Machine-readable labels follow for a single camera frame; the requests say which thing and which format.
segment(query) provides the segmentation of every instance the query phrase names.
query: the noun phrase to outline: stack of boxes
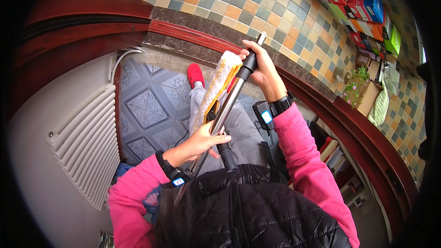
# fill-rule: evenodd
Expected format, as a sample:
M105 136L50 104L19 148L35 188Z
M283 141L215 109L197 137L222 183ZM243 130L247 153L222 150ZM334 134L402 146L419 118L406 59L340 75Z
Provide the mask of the stack of boxes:
M394 62L400 53L401 36L381 0L323 0L348 25L356 45Z

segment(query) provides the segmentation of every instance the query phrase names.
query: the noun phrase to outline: blue box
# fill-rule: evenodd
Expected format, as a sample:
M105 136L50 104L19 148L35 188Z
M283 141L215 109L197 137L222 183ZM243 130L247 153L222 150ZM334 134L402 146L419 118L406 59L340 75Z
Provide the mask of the blue box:
M369 12L372 21L383 23L382 0L364 0L363 6Z

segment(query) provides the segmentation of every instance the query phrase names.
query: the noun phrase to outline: white towel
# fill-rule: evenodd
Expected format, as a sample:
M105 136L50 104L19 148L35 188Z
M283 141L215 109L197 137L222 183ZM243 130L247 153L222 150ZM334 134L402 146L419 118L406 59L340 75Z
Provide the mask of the white towel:
M214 103L218 100L222 92L231 83L236 73L242 66L242 60L233 52L225 51L218 62L216 71L213 74L211 85L205 93L204 99L201 102L199 111L196 115L195 125L191 129L193 134L201 125L206 123L206 117Z

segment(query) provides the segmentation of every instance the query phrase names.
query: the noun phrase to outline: tiled floor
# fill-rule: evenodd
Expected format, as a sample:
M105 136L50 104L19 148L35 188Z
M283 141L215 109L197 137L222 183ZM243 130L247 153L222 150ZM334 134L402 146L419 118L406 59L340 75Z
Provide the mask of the tiled floor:
M166 151L188 138L191 87L187 76L126 58L121 76L121 137L127 164L136 165L157 150ZM251 120L257 99L239 100ZM266 132L264 140L269 141Z
M268 45L307 69L339 96L344 86L333 79L335 67L354 68L356 47L334 14L318 0L145 1L217 21L249 35L251 39L265 30L270 36ZM398 58L401 64L397 65L400 92L397 96L390 96L385 122L378 129L401 155L416 185L420 186L425 163L418 157L417 148L426 138L426 84L415 72L418 63L416 26L404 1L383 1L403 41Z

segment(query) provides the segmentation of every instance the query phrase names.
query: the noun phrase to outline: black handle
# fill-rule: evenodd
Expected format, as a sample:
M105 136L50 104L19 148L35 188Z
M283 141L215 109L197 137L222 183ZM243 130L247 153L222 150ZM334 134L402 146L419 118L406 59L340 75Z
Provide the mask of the black handle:
M248 49L250 54L243 60L242 67L239 69L239 71L236 74L236 77L242 78L245 81L248 80L250 75L257 69L257 56L256 53Z
M236 161L234 161L233 152L228 143L217 144L218 152L222 159L225 170L230 173L237 169Z

